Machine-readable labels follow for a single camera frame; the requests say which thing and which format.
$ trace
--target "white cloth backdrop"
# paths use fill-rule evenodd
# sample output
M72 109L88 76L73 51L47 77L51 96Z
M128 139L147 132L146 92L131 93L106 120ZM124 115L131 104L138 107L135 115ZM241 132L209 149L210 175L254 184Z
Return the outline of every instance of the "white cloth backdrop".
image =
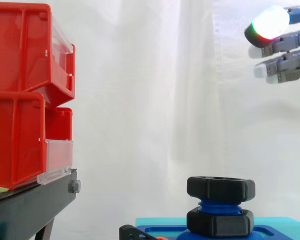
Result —
M184 217L189 176L256 182L255 216L300 221L300 80L252 75L243 30L298 0L47 0L76 45L82 189L52 240L115 240L138 217Z

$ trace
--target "black hex nut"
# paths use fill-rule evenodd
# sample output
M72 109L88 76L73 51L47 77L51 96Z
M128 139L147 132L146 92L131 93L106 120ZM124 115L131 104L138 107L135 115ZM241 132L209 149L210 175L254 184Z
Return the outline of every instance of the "black hex nut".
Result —
M256 184L248 179L192 176L187 180L186 191L201 200L240 204L256 196Z
M186 215L186 226L190 232L208 238L246 238L254 228L254 214L242 210L241 215L211 215L198 211Z

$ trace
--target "red drawer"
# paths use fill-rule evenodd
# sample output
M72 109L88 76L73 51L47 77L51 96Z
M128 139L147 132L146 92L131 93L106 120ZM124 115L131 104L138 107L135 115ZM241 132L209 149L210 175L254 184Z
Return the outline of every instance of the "red drawer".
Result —
M46 108L37 92L0 93L0 187L70 174L72 110Z
M49 107L75 97L75 46L49 5L0 2L0 92L39 92Z

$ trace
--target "led light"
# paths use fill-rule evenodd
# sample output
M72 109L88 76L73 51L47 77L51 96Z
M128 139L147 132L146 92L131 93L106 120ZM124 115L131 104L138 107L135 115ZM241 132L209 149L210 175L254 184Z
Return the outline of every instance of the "led light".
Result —
M290 23L290 15L281 6L273 6L263 11L252 23L257 34L265 39L274 39L285 32Z

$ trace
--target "metal bolt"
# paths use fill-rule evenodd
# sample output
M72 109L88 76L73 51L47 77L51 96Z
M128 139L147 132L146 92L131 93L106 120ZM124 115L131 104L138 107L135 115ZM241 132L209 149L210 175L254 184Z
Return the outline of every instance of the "metal bolt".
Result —
M69 183L68 191L72 194L78 194L81 190L81 181L80 180L71 180Z
M135 236L133 236L132 234L130 234L126 240L135 240Z

